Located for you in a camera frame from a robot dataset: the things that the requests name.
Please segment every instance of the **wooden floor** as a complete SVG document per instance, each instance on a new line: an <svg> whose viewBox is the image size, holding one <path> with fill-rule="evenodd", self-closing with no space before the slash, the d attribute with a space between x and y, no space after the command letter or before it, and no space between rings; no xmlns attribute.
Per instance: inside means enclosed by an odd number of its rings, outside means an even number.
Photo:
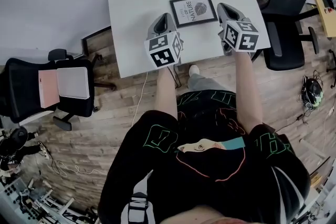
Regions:
<svg viewBox="0 0 336 224"><path fill-rule="evenodd" d="M326 67L334 66L328 49L336 48L336 39L327 40L318 16L303 21L302 25L304 33L308 32L308 26L312 26L318 34L319 55L314 54L311 43L304 42L306 57L304 67L292 71L271 71L266 68L263 56L260 56L254 62L254 68L264 108L264 122L275 129L295 121L297 116L303 113L302 104L298 101L302 87L302 76L312 76L315 69L320 72L324 90L322 105L306 119L307 125L304 125L302 121L297 121L281 131L281 133L288 135L296 154L311 172L318 166L320 158L299 143L301 138L327 155L336 155L334 147L336 143L336 113L325 121L335 97L335 90L330 89L335 73L326 73ZM89 51L91 58L96 53L103 55L103 62L94 69L96 81L114 82L118 86L118 91L110 92L106 89L96 88L95 105L100 110L90 118L74 117L71 120L72 132L63 132L54 126L52 123L53 114L29 124L28 128L30 130L39 129L39 139L52 152L55 161L61 161L71 169L75 169L75 165L78 165L83 172L91 172L93 169L107 172L131 126L145 74L131 78L119 78L111 31L89 40ZM222 85L235 90L235 63L232 57L204 60L197 62L197 65L202 75L214 78ZM181 94L187 91L188 66L180 66L178 70L183 86L178 89L177 93ZM148 74L148 81L136 119L139 119L146 110L153 108L156 76L156 72ZM97 206L106 178L104 174L93 172L87 175L66 171L67 177L62 177L53 171L51 161L44 160L38 154L36 154L37 164L34 156L27 156L24 161L22 165L25 171L24 180L28 181L31 177L39 177L38 165L41 170L39 178L46 179L52 185L55 197L61 200L74 197L76 199L74 205L79 209Z"/></svg>

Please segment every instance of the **picture frame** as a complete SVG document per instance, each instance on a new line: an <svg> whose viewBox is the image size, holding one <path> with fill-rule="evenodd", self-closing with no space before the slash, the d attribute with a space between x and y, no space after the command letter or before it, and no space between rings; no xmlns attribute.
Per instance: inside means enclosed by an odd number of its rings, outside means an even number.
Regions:
<svg viewBox="0 0 336 224"><path fill-rule="evenodd" d="M211 0L170 0L177 28L218 21Z"/></svg>

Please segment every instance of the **book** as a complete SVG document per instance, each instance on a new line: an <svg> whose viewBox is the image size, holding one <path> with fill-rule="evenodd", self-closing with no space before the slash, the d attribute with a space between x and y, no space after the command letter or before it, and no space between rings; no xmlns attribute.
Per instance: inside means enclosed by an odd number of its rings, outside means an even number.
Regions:
<svg viewBox="0 0 336 224"><path fill-rule="evenodd" d="M41 108L45 109L59 103L56 69L39 70L38 88Z"/></svg>

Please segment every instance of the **white sneaker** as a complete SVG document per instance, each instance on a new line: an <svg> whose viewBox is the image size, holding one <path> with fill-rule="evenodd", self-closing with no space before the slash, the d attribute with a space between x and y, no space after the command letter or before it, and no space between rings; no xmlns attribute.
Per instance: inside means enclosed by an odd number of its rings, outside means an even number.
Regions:
<svg viewBox="0 0 336 224"><path fill-rule="evenodd" d="M50 159L47 148L44 146L44 144L42 144L41 141L38 141L38 145L40 146L41 150L43 151L43 154L44 154L45 158Z"/></svg>
<svg viewBox="0 0 336 224"><path fill-rule="evenodd" d="M197 75L200 74L200 69L198 68L197 65L190 66L190 68L189 68L189 76L191 77L192 74L197 74Z"/></svg>

